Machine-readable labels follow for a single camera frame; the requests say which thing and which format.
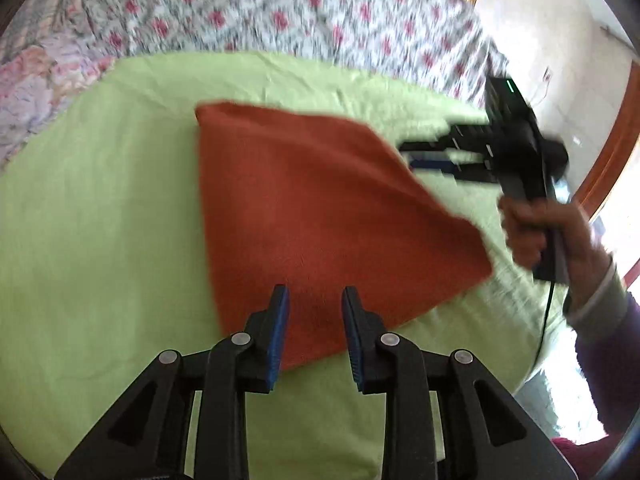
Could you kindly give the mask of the right hand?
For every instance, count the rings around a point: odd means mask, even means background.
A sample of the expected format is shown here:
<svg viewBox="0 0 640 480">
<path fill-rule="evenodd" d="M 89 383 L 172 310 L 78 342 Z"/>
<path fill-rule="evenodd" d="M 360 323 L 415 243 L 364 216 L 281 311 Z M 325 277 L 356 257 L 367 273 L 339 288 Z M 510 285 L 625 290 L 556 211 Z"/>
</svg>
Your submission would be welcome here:
<svg viewBox="0 0 640 480">
<path fill-rule="evenodd" d="M 547 247 L 544 232 L 555 230 L 561 235 L 566 267 L 570 308 L 583 307 L 597 291 L 612 258 L 593 237 L 588 218 L 575 203 L 554 200 L 520 202 L 502 196 L 498 201 L 506 246 L 516 264 L 533 270 Z"/>
</svg>

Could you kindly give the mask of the right forearm purple sleeve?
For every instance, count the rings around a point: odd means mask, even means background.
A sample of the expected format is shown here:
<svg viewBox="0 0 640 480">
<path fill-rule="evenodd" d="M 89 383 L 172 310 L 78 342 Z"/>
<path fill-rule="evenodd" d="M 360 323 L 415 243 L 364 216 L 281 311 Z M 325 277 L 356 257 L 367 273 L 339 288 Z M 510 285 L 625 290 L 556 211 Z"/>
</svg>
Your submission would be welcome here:
<svg viewBox="0 0 640 480">
<path fill-rule="evenodd" d="M 637 301 L 611 262 L 585 300 L 566 297 L 563 313 L 600 422 L 608 434 L 620 434 L 639 409 Z"/>
</svg>

